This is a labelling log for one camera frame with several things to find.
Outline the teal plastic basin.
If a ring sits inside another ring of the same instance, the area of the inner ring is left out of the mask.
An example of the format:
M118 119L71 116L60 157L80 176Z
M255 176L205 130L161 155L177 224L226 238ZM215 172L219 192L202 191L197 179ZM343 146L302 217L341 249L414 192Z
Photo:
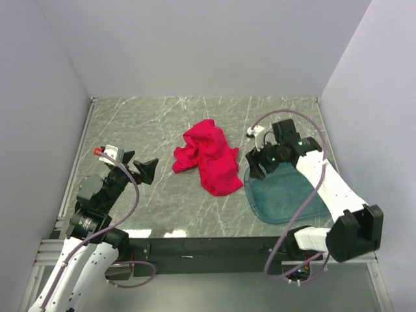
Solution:
M244 190L253 213L267 224L289 222L314 187L291 164L283 163L263 180L244 174Z

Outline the red t shirt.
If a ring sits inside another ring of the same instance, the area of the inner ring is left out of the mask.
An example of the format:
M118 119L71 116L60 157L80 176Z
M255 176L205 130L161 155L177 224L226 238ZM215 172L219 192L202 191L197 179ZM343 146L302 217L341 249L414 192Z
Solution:
M231 148L224 132L213 119L204 119L183 134L185 146L174 150L174 173L196 167L201 186L213 196L227 196L239 190L239 148Z

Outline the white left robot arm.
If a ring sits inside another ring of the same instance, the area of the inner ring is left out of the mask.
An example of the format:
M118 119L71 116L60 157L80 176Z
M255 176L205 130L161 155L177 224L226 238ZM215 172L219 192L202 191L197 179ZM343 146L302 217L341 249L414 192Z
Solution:
M155 277L155 265L134 258L128 233L118 229L110 216L128 184L138 192L139 184L150 185L154 180L159 160L134 161L136 170L132 171L128 163L134 154L110 145L94 150L109 172L105 177L92 174L81 181L60 255L29 311L80 311L86 292L105 277L112 265L129 270L146 265L151 268L150 276Z

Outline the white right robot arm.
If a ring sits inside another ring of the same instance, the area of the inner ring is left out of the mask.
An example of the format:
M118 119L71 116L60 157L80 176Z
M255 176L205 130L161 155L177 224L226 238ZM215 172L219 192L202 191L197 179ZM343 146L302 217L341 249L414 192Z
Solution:
M301 137L292 119L272 124L275 142L266 140L267 130L259 125L247 130L255 142L246 154L250 177L265 180L280 164L291 164L314 188L328 208L333 226L289 228L278 239L292 259L308 250L326 253L337 262L359 257L380 248L384 213L359 197L330 164L322 146L312 137Z

